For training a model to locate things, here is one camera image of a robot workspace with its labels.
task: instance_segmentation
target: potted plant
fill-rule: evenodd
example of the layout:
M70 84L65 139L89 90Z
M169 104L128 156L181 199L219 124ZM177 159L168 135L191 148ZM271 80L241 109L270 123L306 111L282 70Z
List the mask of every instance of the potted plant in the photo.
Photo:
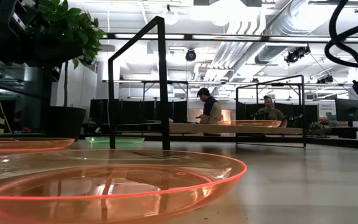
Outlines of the potted plant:
M310 133L311 133L312 135L320 135L322 128L323 128L323 125L322 125L320 122L318 122L318 121L312 122L312 123L309 125Z
M81 47L82 55L73 58L74 69L81 63L91 65L101 46L99 39L105 35L99 28L97 18L92 20L88 12L78 8L69 8L67 0L39 0L35 5L43 12L50 25L47 32L54 38L67 44ZM68 64L64 63L64 104L51 106L47 113L46 132L48 136L78 139L86 110L83 108L67 107Z

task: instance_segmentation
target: black metal stand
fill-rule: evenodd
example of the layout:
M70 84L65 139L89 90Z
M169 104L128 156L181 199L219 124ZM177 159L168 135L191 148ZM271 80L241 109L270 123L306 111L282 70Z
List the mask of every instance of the black metal stand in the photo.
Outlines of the black metal stand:
M282 80L288 80L291 78L298 78L301 77L301 83L281 83L278 81L282 81ZM299 105L301 106L301 121L302 121L302 143L303 143L303 147L299 147L299 146L285 146L285 147L297 147L297 148L303 148L304 150L306 149L306 132L307 132L307 127L305 126L305 78L303 75L295 75L292 77L285 77L285 78L279 78L276 80L271 80L271 81L267 81L267 82L263 82L263 83L255 83L255 84L251 84L251 85L246 85L246 86L239 86L236 88L236 110L237 110L237 106L238 106L238 102L239 102L239 90L243 89L243 88L247 88L250 86L255 86L256 88L256 103L257 105L259 104L259 86L260 85L272 85L272 86L289 86L290 88L292 88L292 86L297 86L298 87L298 95L299 95ZM249 144L246 142L238 142L238 136L236 134L236 144ZM266 144L253 144L253 145L258 145L258 146L276 146L276 145L266 145Z
M116 121L115 121L115 106L114 100L114 79L113 79L113 61L140 40L146 33L157 26L158 35L158 57L159 57L159 75L160 75L160 100L161 100L161 134L162 134L162 148L170 150L170 132L169 132L169 117L168 113L164 111L168 108L168 83L167 83L167 50L165 44L165 21L164 18L156 16L143 29L141 29L131 40L129 40L121 49L119 49L108 60L109 73L109 124L110 124L110 148L116 148Z

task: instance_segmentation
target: orange plastic plate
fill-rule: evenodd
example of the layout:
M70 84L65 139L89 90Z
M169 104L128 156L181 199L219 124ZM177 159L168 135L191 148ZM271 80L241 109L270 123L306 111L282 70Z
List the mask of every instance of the orange plastic plate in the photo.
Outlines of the orange plastic plate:
M277 128L281 125L281 121L269 121L269 120L238 120L238 121L219 121L220 125L241 125L249 127L266 127Z
M63 149L74 142L64 138L0 138L0 152L37 152Z
M0 156L0 223L153 223L226 194L246 170L230 157L180 151Z

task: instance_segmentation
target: dark hair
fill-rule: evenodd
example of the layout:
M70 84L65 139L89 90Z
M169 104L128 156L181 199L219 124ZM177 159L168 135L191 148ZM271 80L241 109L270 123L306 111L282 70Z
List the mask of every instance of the dark hair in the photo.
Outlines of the dark hair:
M209 93L209 90L205 87L200 88L200 90L198 90L197 97L199 97L201 95L211 96L211 94Z

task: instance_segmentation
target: black planter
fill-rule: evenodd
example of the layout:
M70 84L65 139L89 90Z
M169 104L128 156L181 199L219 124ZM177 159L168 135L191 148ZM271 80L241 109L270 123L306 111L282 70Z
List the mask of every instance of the black planter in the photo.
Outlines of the black planter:
M52 138L78 140L86 110L81 108L51 106L46 117L46 132Z

